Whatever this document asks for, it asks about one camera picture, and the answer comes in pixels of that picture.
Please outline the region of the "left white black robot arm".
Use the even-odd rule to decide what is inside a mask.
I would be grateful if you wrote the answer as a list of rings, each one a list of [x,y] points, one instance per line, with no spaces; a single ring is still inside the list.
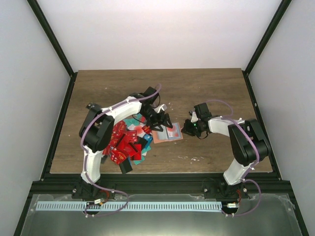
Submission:
[[[149,143],[138,137],[136,131],[129,130],[125,118],[140,114],[149,131],[162,131],[171,128],[169,114],[165,104],[155,104],[159,99],[159,90],[148,87],[144,93],[133,93],[123,101],[103,108],[89,103],[89,112],[80,129],[81,148],[84,151],[83,170],[78,190],[82,196],[96,198],[100,191],[109,192],[109,188],[100,187],[100,165],[102,159],[110,158],[118,164],[121,172],[132,171],[131,161],[142,158],[142,150]]]

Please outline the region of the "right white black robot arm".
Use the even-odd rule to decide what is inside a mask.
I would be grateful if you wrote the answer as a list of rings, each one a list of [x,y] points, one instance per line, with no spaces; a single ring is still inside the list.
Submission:
[[[236,193],[236,184],[245,181],[246,175],[271,154],[271,145],[259,122],[254,119],[232,119],[231,116],[214,116],[206,103],[189,111],[181,132],[201,139],[203,133],[229,137],[234,160],[223,173],[225,182],[219,185],[219,193],[230,198]]]

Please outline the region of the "white red circle card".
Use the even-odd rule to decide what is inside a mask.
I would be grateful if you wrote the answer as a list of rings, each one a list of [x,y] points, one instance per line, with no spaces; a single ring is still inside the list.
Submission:
[[[182,139],[182,133],[179,123],[173,123],[173,128],[166,128],[168,140]]]

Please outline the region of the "pink leather card holder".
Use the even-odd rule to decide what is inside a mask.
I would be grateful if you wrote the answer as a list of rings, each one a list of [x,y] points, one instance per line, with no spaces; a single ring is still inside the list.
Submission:
[[[154,144],[177,141],[183,138],[180,124],[176,122],[172,125],[172,128],[162,126],[162,131],[152,131]]]

